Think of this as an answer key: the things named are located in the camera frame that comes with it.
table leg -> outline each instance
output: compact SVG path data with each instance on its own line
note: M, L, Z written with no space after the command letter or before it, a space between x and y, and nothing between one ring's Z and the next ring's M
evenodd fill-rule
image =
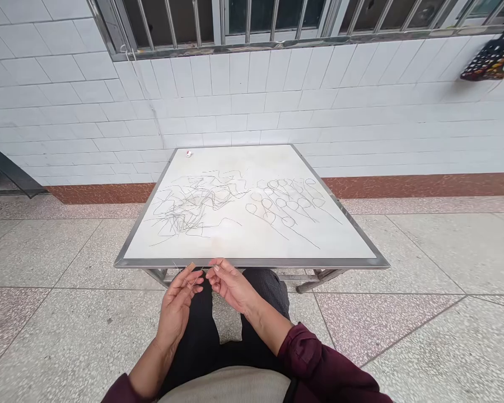
M164 287L168 288L170 285L169 282L165 282L164 278L166 277L167 269L142 269L159 283L161 283Z
M339 275L345 273L347 270L349 270L349 269L345 269L345 270L344 269L325 269L325 270L322 270L321 273L318 273L317 271L314 270L316 272L316 274L318 275L319 281L309 282L309 283L304 283L304 284L298 285L297 292L299 294L303 294L306 291L309 291L309 290L317 287L318 285L324 284L327 281L330 281L333 278L338 277Z

person's left hand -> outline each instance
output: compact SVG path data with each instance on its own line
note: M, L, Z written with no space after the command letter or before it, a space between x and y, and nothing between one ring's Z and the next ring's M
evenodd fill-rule
M192 298L203 290L200 285L203 283L203 277L200 277L203 271L192 271L195 267L191 263L179 273L162 298L161 316L155 336L155 342L161 349L177 348L189 321Z

beige shirt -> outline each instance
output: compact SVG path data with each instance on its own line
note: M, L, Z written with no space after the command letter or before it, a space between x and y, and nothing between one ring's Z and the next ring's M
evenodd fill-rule
M184 383L159 403L282 402L290 380L270 369L227 367Z

window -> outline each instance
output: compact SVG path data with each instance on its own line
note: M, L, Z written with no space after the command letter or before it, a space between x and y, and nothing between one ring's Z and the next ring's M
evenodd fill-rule
M496 34L504 24L504 0L88 1L114 60L228 51L219 45L425 38L432 30L434 37Z

person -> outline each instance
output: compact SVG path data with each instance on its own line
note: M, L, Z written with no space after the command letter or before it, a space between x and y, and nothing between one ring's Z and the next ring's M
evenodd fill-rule
M371 375L290 321L286 285L273 271L209 265L208 281L194 264L176 276L155 338L103 403L391 402ZM241 313L242 341L220 344L212 290Z

